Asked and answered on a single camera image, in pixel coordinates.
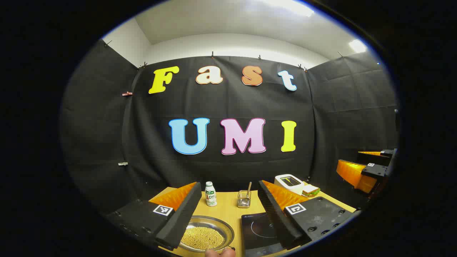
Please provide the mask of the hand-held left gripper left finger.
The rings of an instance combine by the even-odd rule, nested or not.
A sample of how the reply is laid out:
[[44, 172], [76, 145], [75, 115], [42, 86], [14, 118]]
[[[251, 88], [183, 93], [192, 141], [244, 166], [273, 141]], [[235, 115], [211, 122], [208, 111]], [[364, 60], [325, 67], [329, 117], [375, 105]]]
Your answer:
[[148, 247], [176, 249], [201, 199], [201, 184], [193, 182], [159, 197], [137, 200], [106, 215], [127, 235]]

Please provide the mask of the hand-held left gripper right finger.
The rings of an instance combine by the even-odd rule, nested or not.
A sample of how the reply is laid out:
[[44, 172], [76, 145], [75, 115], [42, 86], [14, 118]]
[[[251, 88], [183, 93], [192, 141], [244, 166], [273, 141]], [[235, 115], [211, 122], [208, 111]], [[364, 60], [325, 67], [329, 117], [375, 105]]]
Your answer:
[[287, 250], [318, 241], [357, 215], [325, 197], [308, 199], [265, 180], [258, 181], [258, 198]]

